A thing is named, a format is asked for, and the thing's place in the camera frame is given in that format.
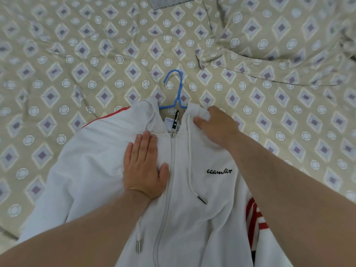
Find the left hand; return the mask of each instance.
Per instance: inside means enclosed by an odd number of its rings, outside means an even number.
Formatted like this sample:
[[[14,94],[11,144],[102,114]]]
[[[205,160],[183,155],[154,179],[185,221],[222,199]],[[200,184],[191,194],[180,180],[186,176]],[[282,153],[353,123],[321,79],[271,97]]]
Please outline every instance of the left hand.
[[[123,186],[125,191],[138,190],[150,200],[159,197],[165,190],[169,179],[169,167],[162,164],[160,171],[157,163],[157,137],[145,131],[136,136],[135,143],[130,142],[123,158]]]

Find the zipper pull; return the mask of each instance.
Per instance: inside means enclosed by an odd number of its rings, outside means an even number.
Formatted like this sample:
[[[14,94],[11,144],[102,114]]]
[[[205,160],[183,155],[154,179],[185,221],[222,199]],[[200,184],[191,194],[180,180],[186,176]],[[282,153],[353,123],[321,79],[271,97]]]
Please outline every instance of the zipper pull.
[[[172,125],[172,138],[174,138],[176,136],[176,130],[177,130],[177,124],[178,124],[178,118],[179,118],[179,110],[176,111],[176,115],[174,117],[174,122],[173,122],[173,125]]]

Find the white hoodie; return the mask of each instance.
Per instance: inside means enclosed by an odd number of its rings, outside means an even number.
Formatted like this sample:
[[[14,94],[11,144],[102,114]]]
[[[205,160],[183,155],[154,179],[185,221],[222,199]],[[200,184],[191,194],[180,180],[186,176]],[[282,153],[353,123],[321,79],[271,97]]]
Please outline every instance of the white hoodie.
[[[195,116],[210,118],[206,109],[190,103],[172,137],[157,100],[148,98],[83,127],[51,168],[19,242],[122,194],[127,144],[148,130],[157,135],[157,167],[167,162],[171,177],[140,218],[116,267],[251,267],[256,248],[255,266],[287,266],[234,160],[194,125]],[[258,225],[264,225],[260,236]]]

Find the red stripe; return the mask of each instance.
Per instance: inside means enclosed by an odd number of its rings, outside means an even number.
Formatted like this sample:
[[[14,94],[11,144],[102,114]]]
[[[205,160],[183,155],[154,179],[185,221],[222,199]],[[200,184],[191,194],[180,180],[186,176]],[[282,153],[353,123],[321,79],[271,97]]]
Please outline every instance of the red stripe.
[[[130,108],[130,107],[121,108],[121,109],[119,109],[118,111],[113,112],[113,113],[110,113],[110,114],[108,114],[108,115],[106,115],[106,116],[104,116],[104,117],[100,117],[100,118],[98,118],[98,119],[92,120],[91,122],[89,122],[89,123],[87,123],[86,125],[84,125],[82,128],[86,127],[88,124],[92,123],[93,121],[100,120],[100,119],[104,119],[104,118],[108,118],[108,117],[113,116],[113,115],[115,115],[115,114],[117,114],[117,113],[119,113],[119,112],[122,112],[122,111],[124,111],[124,110],[128,110],[129,108]]]
[[[266,222],[263,222],[263,223],[258,224],[258,228],[259,228],[260,230],[269,229],[269,227],[268,227],[268,225],[267,225]]]
[[[253,204],[253,211],[252,211],[252,217],[251,217],[251,222],[250,226],[248,228],[248,241],[250,243],[250,248],[252,248],[252,243],[253,243],[253,236],[255,233],[255,227],[256,227],[256,221],[257,221],[257,204]]]
[[[246,207],[246,221],[247,221],[247,218],[248,218],[248,215],[250,214],[250,210],[251,210],[251,207],[252,207],[252,204],[255,203],[255,199],[252,197],[248,203],[247,203],[247,207]]]

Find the patterned bedding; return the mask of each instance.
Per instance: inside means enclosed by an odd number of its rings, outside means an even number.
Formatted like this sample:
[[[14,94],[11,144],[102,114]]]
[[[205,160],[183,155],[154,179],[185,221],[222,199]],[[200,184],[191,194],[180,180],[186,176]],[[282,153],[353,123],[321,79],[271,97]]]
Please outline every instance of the patterned bedding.
[[[148,96],[171,104],[179,86],[174,74],[163,83],[171,69],[184,73],[182,101],[220,107],[275,155],[356,200],[356,75],[309,87],[216,64],[202,70],[195,48],[212,35],[202,0],[156,11],[147,0],[1,2],[0,225],[13,235],[64,144]]]

